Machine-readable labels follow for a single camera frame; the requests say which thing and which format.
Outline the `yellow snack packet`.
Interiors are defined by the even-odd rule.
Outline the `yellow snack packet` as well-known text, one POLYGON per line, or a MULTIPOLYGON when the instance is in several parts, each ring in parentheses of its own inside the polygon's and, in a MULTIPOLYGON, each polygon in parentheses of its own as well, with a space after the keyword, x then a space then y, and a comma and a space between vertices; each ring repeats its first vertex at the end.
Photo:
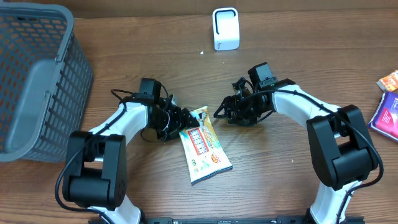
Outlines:
POLYGON ((196 128, 179 133, 185 151, 190 182, 192 185, 231 170, 232 163, 225 154, 213 129, 208 107, 193 110, 190 114, 198 121, 196 128))

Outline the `purple red pad pack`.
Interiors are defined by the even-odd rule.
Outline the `purple red pad pack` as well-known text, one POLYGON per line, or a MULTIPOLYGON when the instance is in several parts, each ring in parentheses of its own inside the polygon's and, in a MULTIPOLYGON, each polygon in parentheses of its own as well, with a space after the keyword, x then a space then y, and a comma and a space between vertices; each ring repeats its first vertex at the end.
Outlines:
POLYGON ((368 127, 397 142, 397 93, 382 95, 368 127))

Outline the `orange Kleenex tissue pack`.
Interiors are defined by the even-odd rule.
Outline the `orange Kleenex tissue pack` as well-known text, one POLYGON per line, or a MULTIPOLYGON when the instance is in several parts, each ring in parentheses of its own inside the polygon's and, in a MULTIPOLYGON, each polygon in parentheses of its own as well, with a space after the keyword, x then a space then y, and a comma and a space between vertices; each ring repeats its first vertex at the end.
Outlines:
POLYGON ((376 84, 384 92, 397 90, 398 70, 390 73, 388 76, 379 79, 376 84))

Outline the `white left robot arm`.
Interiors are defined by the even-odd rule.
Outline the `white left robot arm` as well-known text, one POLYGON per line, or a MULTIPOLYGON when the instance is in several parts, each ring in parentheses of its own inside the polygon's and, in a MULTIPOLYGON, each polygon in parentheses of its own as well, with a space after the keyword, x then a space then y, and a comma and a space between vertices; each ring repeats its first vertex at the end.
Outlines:
POLYGON ((119 106, 104 123, 90 131, 74 131, 67 144, 65 167, 55 184, 55 199, 65 210, 95 213, 102 223, 145 223, 143 211, 126 195, 126 147, 146 128, 163 141, 183 130, 199 127, 188 109, 177 106, 172 95, 161 97, 161 82, 142 78, 139 91, 112 89, 119 106))

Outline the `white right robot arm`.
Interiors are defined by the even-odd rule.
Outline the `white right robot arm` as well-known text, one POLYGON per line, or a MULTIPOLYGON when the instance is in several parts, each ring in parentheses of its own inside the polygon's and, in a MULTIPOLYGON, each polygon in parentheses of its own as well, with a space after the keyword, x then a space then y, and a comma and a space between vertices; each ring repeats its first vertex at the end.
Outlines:
POLYGON ((384 165, 361 110, 325 103, 290 79, 278 80, 266 62, 252 67, 248 75, 232 84, 235 94, 224 98, 214 117, 250 127, 279 113, 307 130, 320 186, 305 216, 293 222, 364 223, 363 218, 347 217, 345 211, 356 190, 381 180, 384 165))

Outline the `white barcode scanner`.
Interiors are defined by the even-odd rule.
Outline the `white barcode scanner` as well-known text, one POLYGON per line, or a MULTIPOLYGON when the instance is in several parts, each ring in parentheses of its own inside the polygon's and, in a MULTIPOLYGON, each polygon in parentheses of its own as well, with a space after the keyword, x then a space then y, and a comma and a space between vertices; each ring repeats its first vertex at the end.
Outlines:
POLYGON ((240 45, 239 14, 233 7, 217 8, 212 13, 214 49, 236 50, 240 45))

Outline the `dark grey plastic basket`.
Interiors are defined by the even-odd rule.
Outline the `dark grey plastic basket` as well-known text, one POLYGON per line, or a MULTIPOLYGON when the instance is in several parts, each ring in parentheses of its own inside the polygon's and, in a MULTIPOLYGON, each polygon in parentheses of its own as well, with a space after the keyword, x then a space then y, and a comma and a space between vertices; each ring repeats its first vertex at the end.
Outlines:
POLYGON ((60 162, 94 75, 69 9, 1 3, 1 161, 60 162))

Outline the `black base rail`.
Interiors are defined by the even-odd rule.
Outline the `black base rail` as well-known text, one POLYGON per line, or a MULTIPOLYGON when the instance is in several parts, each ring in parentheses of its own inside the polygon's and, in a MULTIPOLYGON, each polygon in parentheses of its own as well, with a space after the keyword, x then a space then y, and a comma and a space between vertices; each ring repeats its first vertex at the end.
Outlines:
POLYGON ((247 218, 247 219, 173 219, 146 218, 139 224, 308 224, 315 223, 309 215, 285 216, 276 218, 247 218))

